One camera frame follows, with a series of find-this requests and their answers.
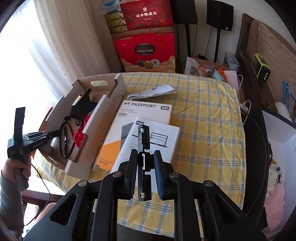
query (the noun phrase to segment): yellow-green portable speaker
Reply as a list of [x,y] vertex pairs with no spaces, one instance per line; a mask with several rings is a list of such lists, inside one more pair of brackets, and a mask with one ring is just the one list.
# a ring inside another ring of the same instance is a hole
[[257,79],[263,83],[266,83],[271,71],[270,67],[267,65],[267,63],[264,61],[263,57],[260,54],[254,54],[252,67],[255,71]]

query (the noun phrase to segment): small gray box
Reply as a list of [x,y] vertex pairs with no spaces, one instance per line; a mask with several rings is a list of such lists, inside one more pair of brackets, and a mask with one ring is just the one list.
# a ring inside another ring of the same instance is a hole
[[225,57],[224,57],[224,66],[230,68],[231,70],[238,71],[239,70],[239,63],[236,60],[234,54],[225,52]]

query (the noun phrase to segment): window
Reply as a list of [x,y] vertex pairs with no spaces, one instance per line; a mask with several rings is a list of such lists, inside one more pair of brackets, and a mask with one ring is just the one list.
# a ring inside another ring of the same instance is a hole
[[13,137],[15,109],[26,107],[23,134],[38,131],[61,97],[50,85],[56,76],[66,78],[46,41],[34,1],[26,0],[0,33],[0,169]]

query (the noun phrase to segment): red cable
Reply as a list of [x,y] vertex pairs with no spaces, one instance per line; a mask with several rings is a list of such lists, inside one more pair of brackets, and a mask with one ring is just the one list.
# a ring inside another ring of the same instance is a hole
[[82,133],[82,131],[87,121],[89,120],[90,116],[91,116],[90,114],[87,114],[86,117],[84,117],[83,124],[74,133],[73,141],[78,148],[80,148],[81,143],[84,140],[84,134]]

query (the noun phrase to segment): red tea package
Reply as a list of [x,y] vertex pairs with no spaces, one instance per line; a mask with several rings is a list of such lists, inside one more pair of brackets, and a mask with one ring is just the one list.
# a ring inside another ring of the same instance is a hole
[[139,34],[115,40],[127,72],[175,73],[174,33]]
[[128,31],[173,26],[169,0],[141,0],[121,5]]

